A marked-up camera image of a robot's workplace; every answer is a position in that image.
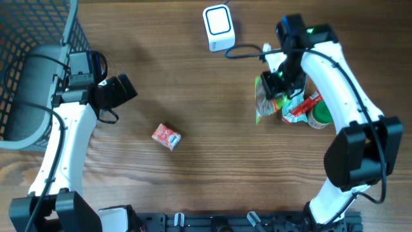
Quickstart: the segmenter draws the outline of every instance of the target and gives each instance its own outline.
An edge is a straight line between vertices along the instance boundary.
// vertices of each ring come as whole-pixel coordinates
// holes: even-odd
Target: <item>robotic arm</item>
[[[105,231],[112,231],[113,225],[124,226],[121,220],[110,222],[113,218],[107,213],[99,218],[82,199],[82,174],[89,139],[100,120],[100,111],[111,111],[137,96],[137,92],[124,73],[105,80],[108,66],[101,53],[71,53],[69,58],[71,74],[54,80],[59,81],[59,87],[51,100],[54,112],[63,120],[64,130],[61,131],[58,118],[53,116],[40,172],[30,186],[28,196],[13,199],[10,206],[9,215],[16,231],[59,231],[61,228],[65,231],[102,231],[103,227]],[[105,63],[104,71],[100,61]],[[47,186],[51,172],[53,178]],[[57,212],[58,220],[45,219],[52,211]],[[118,217],[119,212],[126,212],[127,216],[130,209],[108,211],[110,216]]]
[[[381,179],[379,203],[384,200],[386,175],[393,171],[403,127],[397,117],[385,118],[366,96],[328,24],[306,27],[300,15],[289,15],[276,33],[285,54],[268,52],[266,44],[267,55],[260,56],[270,67],[261,76],[267,98],[290,97],[304,86],[307,74],[323,96],[337,133],[324,157],[328,178],[305,207],[312,222],[307,226],[316,231],[343,219],[356,196],[367,196],[362,192]]]

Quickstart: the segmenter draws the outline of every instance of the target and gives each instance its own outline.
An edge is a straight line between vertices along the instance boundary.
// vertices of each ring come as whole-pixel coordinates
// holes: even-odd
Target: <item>can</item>
[[[322,129],[333,122],[332,115],[324,101],[317,103],[308,112],[308,124],[315,129]]]

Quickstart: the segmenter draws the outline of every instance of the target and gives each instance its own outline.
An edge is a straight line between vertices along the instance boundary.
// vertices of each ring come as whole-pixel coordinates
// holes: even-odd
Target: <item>cable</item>
[[[117,113],[114,112],[111,108],[108,109],[108,112],[111,113],[111,114],[116,118],[116,121],[103,120],[103,119],[100,118],[100,115],[98,116],[98,119],[97,119],[97,120],[99,120],[100,122],[103,122],[103,123],[107,123],[107,124],[115,124],[115,123],[118,121],[119,116],[118,116]]]
[[[245,55],[229,55],[230,51],[235,50],[237,48],[255,48],[259,50],[260,53],[245,54]],[[282,49],[271,50],[269,52],[263,52],[259,46],[256,46],[254,44],[241,44],[241,45],[236,45],[231,48],[228,48],[225,52],[225,57],[228,59],[243,59],[243,58],[259,57],[262,55],[268,55],[268,54],[279,53],[279,52],[283,52]]]
[[[240,58],[249,58],[249,57],[259,57],[261,55],[267,55],[267,54],[271,54],[271,53],[278,53],[278,52],[282,52],[282,50],[272,50],[269,52],[262,52],[262,53],[258,53],[258,54],[246,54],[246,55],[239,55],[239,56],[229,56],[228,53],[241,46],[236,46],[236,47],[232,47],[229,48],[226,53],[225,53],[225,57],[229,58],[229,59],[240,59]],[[326,229],[328,226],[330,226],[331,224],[333,224],[333,221],[336,220],[337,218],[340,217],[341,214],[343,214],[350,206],[350,204],[357,198],[357,196],[363,196],[366,199],[368,199],[369,201],[371,201],[374,204],[381,204],[385,201],[386,198],[386,186],[387,186],[387,181],[386,181],[386,164],[385,164],[385,158],[384,158],[384,152],[382,149],[382,144],[380,143],[379,140],[379,136],[377,134],[377,131],[375,129],[375,127],[373,126],[373,122],[368,114],[368,109],[365,107],[361,96],[359,95],[358,91],[356,90],[355,85],[353,84],[352,80],[350,79],[349,75],[343,70],[343,68],[340,66],[340,64],[336,61],[334,61],[331,57],[327,56],[324,53],[318,52],[318,51],[313,51],[310,49],[292,49],[291,52],[308,52],[308,53],[312,53],[318,56],[321,56],[322,58],[326,59],[327,61],[331,62],[333,64],[333,66],[335,68],[337,68],[342,75],[345,77],[345,79],[347,80],[348,84],[350,85],[353,94],[355,95],[360,109],[363,112],[363,114],[365,115],[365,118],[368,122],[368,125],[370,127],[371,133],[372,133],[372,137],[373,140],[375,141],[375,145],[377,147],[378,150],[378,154],[379,154],[379,160],[380,160],[380,172],[381,172],[381,177],[382,177],[382,188],[381,188],[381,192],[380,192],[380,198],[379,200],[374,199],[373,197],[369,196],[366,193],[363,192],[355,192],[352,194],[351,198],[347,201],[347,203],[345,203],[345,205],[343,206],[343,208],[334,216],[332,217],[329,222],[327,222],[326,224],[323,224],[317,231],[322,231],[324,229]]]
[[[292,100],[294,97],[298,96],[299,94],[304,92],[304,88],[306,86],[306,74],[304,75],[304,86],[301,88],[301,90],[298,93],[295,93],[294,95],[290,96],[289,100]]]
[[[53,58],[51,58],[51,57],[45,56],[45,55],[37,55],[37,54],[35,55],[35,54],[33,54],[33,55],[26,55],[26,56],[24,56],[24,57],[25,57],[26,59],[29,58],[29,57],[40,57],[40,58],[43,58],[43,59],[48,59],[48,60],[51,60],[51,61],[56,62],[57,64],[60,64],[61,66],[65,67],[65,69],[67,69],[67,70],[70,69],[69,66],[63,64],[62,62],[60,62],[60,61],[58,61],[58,60],[56,60],[56,59],[53,59]],[[32,225],[33,225],[33,223],[34,223],[34,220],[36,219],[37,215],[38,215],[39,212],[40,212],[41,204],[42,204],[42,202],[43,202],[43,200],[44,200],[44,198],[45,198],[45,196],[46,196],[46,193],[47,193],[47,191],[49,190],[50,185],[52,184],[52,182],[54,182],[53,176],[54,176],[54,173],[55,173],[55,170],[56,170],[56,167],[57,167],[57,162],[58,162],[59,157],[60,157],[60,154],[61,154],[62,142],[63,142],[63,140],[64,140],[64,133],[63,133],[63,131],[64,131],[64,121],[63,121],[62,117],[61,117],[58,113],[54,112],[52,109],[49,109],[49,108],[47,108],[47,107],[45,107],[45,106],[41,106],[41,105],[38,105],[38,104],[34,104],[34,103],[32,103],[32,102],[26,102],[26,101],[20,100],[20,99],[14,97],[14,96],[9,92],[9,90],[8,90],[8,88],[7,88],[7,86],[6,86],[7,73],[10,71],[12,65],[13,65],[15,62],[20,61],[20,60],[22,60],[22,59],[23,59],[23,57],[18,57],[18,58],[16,58],[16,59],[14,59],[14,60],[7,66],[7,68],[5,69],[5,72],[4,72],[3,78],[2,78],[2,80],[3,80],[3,81],[2,81],[3,89],[5,90],[5,92],[7,93],[7,95],[14,100],[14,102],[19,103],[19,104],[24,104],[24,105],[27,105],[27,106],[31,106],[31,107],[34,107],[34,108],[38,108],[38,109],[47,111],[48,113],[54,115],[54,116],[56,117],[56,119],[58,120],[59,126],[60,126],[60,137],[59,137],[59,143],[58,143],[58,145],[57,145],[56,155],[54,156],[53,163],[51,164],[51,168],[50,168],[50,172],[49,172],[48,178],[45,180],[44,189],[43,189],[43,191],[42,191],[42,193],[41,193],[41,195],[40,195],[40,197],[39,197],[39,200],[38,200],[37,203],[36,203],[36,206],[34,207],[34,210],[33,210],[33,212],[32,212],[32,215],[30,216],[30,219],[29,219],[29,221],[28,221],[28,223],[27,223],[26,229],[24,230],[25,232],[29,232],[30,229],[32,228]]]

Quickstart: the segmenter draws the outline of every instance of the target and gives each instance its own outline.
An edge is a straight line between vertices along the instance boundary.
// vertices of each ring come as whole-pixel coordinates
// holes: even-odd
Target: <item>green snack bag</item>
[[[266,99],[266,92],[260,77],[255,78],[255,107],[256,107],[256,124],[260,120],[280,110],[283,105],[289,102],[286,95],[278,99]]]

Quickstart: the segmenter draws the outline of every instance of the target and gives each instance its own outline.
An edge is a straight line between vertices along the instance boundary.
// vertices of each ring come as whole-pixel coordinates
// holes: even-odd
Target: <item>white robotic arm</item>
[[[64,130],[62,153],[55,171],[55,181],[51,184],[47,195],[58,194],[60,189],[76,191],[82,195],[83,166],[90,135],[97,123],[97,116],[90,104],[79,104],[79,102],[61,104],[54,111],[64,120],[66,129]],[[36,196],[40,196],[44,189],[44,180],[48,178],[56,156],[59,133],[60,124],[53,116],[53,126],[46,154],[40,172],[30,186],[29,194],[35,193]]]
[[[263,46],[264,52],[270,50],[271,47],[269,44]],[[358,84],[356,78],[349,69],[349,66],[346,64],[341,45],[329,41],[315,44],[315,47],[312,48],[312,50],[322,52],[323,54],[332,57],[333,60],[339,62],[345,72],[351,77],[357,91],[364,100],[364,104],[370,110],[370,117],[374,121],[378,121],[382,112],[373,105]],[[286,55],[283,53],[265,55],[265,60],[272,73],[278,71],[279,65],[285,61],[285,59]],[[301,59],[301,67],[303,71],[311,77],[320,94],[323,96],[332,115],[337,134],[342,128],[348,127],[353,121],[356,121],[359,124],[367,123],[366,118],[363,113],[361,113],[360,106],[357,103],[348,81],[339,70],[333,67],[332,63],[316,54],[305,52]],[[326,179],[319,194],[310,202],[310,210],[314,220],[318,224],[329,222],[329,220],[350,200],[352,193],[366,191],[368,188],[369,185],[365,184],[356,186],[350,191],[342,191],[340,188],[335,187],[329,179]],[[343,217],[344,213],[336,218],[335,221],[338,221]]]

